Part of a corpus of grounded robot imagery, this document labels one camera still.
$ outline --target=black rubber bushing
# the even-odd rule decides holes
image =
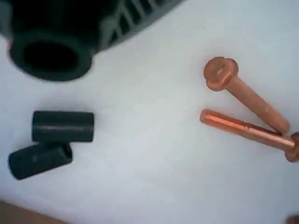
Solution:
[[[49,81],[80,78],[90,70],[93,60],[78,38],[44,30],[16,35],[10,56],[24,72]]]

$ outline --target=white surface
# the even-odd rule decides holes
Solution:
[[[281,224],[299,211],[299,164],[198,115],[211,108],[264,126],[206,88],[205,63],[228,56],[299,130],[298,9],[298,0],[187,0],[66,84],[22,74],[2,39],[0,198],[78,224]],[[71,165],[18,182],[7,157],[31,144],[36,109],[95,112],[95,139],[72,144]]]

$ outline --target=hex head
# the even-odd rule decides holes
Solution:
[[[232,78],[237,77],[238,71],[239,67],[235,60],[215,57],[204,68],[206,85],[213,91],[221,91]]]
[[[291,138],[295,141],[295,148],[292,154],[285,153],[285,157],[289,162],[299,161],[299,132],[294,133]]]

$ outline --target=copper bolt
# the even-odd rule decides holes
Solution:
[[[282,136],[267,129],[245,123],[212,110],[203,110],[200,121],[226,132],[281,149],[289,161],[299,161],[299,133],[291,137]]]
[[[239,79],[238,70],[238,64],[233,59],[215,57],[204,69],[206,85],[213,91],[227,89],[276,132],[287,133],[290,129],[288,120]]]

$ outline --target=black plastic housing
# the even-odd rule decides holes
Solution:
[[[36,111],[32,118],[35,142],[92,142],[94,114],[89,112]]]
[[[69,144],[38,144],[11,153],[8,165],[12,175],[22,180],[69,164],[72,159]]]
[[[135,35],[182,0],[0,0],[0,33],[17,67],[68,81],[93,57]]]

